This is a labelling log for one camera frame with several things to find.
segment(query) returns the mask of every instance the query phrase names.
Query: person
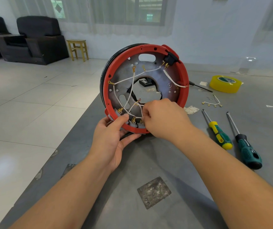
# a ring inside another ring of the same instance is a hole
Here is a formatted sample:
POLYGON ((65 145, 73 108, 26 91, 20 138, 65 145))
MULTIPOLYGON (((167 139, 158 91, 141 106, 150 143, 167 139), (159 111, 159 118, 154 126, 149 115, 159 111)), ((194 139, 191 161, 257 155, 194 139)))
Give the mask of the person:
MULTIPOLYGON (((142 119, 150 133, 173 143, 193 163, 229 228, 273 228, 273 187, 194 127, 175 102, 146 103, 142 119)), ((120 140, 127 120, 127 114, 112 123, 108 117, 102 119, 87 157, 10 228, 81 228, 121 162, 123 148, 140 137, 120 140)))

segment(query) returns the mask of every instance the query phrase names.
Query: forearm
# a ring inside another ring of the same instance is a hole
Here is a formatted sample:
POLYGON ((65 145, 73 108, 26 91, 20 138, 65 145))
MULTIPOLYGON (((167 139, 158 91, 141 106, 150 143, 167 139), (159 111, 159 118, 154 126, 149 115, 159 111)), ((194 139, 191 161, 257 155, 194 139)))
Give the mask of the forearm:
POLYGON ((193 163, 230 228, 273 228, 273 187, 197 128, 173 142, 193 163))
POLYGON ((110 170, 87 156, 30 208, 11 229, 81 228, 110 170))

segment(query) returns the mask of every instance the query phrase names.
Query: roll of packing tape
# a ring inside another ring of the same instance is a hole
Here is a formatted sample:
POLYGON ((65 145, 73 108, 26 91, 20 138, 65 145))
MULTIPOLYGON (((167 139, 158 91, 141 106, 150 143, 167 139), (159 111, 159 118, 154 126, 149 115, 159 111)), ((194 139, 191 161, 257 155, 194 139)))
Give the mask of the roll of packing tape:
POLYGON ((215 75, 212 77, 210 87, 220 92, 236 93, 241 84, 242 82, 238 79, 223 75, 215 75))

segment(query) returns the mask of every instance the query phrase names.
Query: yellow and green screwdriver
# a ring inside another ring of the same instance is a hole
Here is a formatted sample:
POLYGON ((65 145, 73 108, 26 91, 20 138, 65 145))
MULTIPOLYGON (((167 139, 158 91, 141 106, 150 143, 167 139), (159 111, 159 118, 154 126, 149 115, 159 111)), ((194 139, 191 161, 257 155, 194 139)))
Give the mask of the yellow and green screwdriver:
POLYGON ((210 123, 209 123, 209 127, 213 130, 213 132, 215 133, 216 136, 216 142, 217 144, 219 144, 223 149, 225 150, 229 150, 232 149, 233 144, 230 140, 230 138, 228 137, 227 134, 225 134, 221 128, 218 126, 216 121, 211 121, 210 117, 207 115, 207 113, 204 111, 204 109, 202 110, 204 112, 204 114, 207 116, 207 118, 209 119, 210 123))

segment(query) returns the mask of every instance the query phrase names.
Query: person's left hand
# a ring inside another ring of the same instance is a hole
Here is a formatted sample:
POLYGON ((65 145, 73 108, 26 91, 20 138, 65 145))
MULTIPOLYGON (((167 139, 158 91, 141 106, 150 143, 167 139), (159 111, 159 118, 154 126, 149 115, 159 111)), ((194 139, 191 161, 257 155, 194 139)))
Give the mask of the person's left hand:
POLYGON ((113 122, 111 122, 109 117, 105 117, 99 121, 94 131, 89 155, 98 159, 102 165, 108 166, 111 172, 119 166, 123 149, 130 142, 141 136, 140 134, 132 134, 120 141, 120 138, 127 133, 126 130, 120 129, 128 119, 128 114, 118 117, 113 122))

